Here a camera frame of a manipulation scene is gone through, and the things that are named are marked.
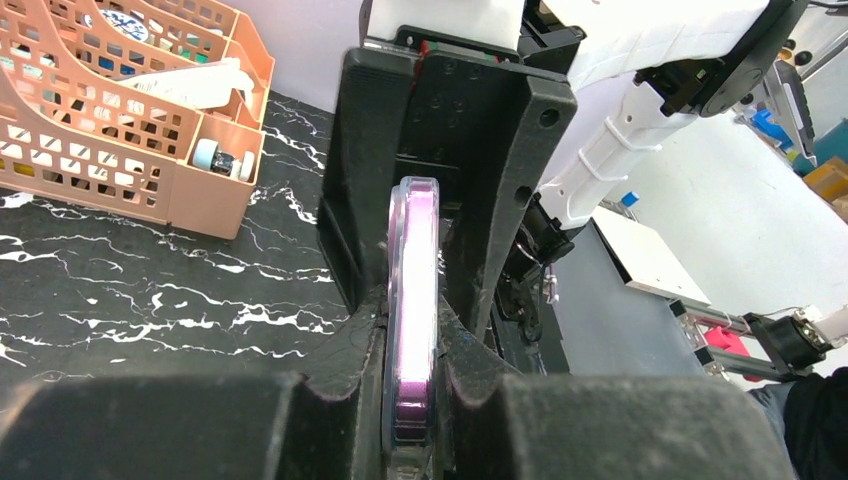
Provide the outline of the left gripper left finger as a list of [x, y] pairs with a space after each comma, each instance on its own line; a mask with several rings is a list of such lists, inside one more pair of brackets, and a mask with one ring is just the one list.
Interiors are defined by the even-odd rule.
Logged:
[[22, 385], [5, 479], [378, 479], [387, 296], [374, 289], [305, 372]]

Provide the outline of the orange desk file organizer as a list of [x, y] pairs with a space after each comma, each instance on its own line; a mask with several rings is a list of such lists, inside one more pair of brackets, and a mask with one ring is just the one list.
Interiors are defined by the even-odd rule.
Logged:
[[[140, 17], [142, 43], [99, 14]], [[248, 108], [197, 110], [119, 78], [241, 60]], [[275, 62], [252, 19], [218, 1], [5, 1], [1, 5], [1, 184], [223, 239], [236, 237], [258, 182]], [[258, 165], [241, 182], [190, 164], [211, 138]]]

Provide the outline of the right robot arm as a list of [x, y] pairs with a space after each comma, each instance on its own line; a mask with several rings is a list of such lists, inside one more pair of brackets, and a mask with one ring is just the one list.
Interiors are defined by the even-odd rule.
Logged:
[[343, 58], [319, 244], [349, 312], [444, 297], [531, 341], [547, 270], [646, 154], [768, 74], [804, 1], [365, 1]]

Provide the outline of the purple back magsafe phone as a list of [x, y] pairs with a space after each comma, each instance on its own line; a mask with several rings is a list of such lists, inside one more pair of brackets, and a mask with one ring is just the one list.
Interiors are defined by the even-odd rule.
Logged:
[[436, 424], [439, 186], [405, 177], [392, 189], [381, 441], [388, 479], [421, 479]]

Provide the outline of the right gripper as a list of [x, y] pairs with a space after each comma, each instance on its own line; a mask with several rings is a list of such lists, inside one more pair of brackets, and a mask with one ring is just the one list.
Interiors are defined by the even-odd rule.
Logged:
[[481, 338], [529, 200], [577, 110], [563, 76], [570, 29], [539, 1], [365, 1], [359, 32], [364, 45], [396, 47], [416, 64], [392, 51], [346, 52], [320, 249], [354, 313], [386, 280], [398, 155], [397, 178], [436, 178], [443, 214], [459, 210], [444, 245], [446, 298]]

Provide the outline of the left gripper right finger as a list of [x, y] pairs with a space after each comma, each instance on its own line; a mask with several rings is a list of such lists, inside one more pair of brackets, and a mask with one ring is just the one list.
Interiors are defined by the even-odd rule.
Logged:
[[523, 374], [438, 306], [460, 479], [790, 479], [759, 405], [709, 377]]

